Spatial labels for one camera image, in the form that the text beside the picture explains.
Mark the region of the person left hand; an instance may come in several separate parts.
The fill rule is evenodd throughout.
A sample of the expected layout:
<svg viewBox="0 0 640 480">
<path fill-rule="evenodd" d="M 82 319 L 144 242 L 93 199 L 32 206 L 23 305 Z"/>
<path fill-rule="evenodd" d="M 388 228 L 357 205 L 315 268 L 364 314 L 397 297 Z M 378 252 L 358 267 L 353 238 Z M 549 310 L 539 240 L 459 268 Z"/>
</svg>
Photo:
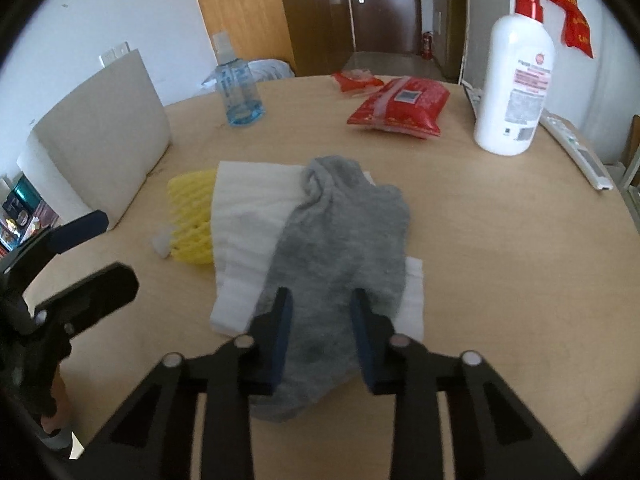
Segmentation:
<svg viewBox="0 0 640 480">
<path fill-rule="evenodd" d="M 70 404 L 59 367 L 56 368 L 50 393 L 52 399 L 55 400 L 55 412 L 52 416 L 42 415 L 40 418 L 40 425 L 46 434 L 53 434 L 55 431 L 70 426 L 72 419 L 72 404 Z"/>
</svg>

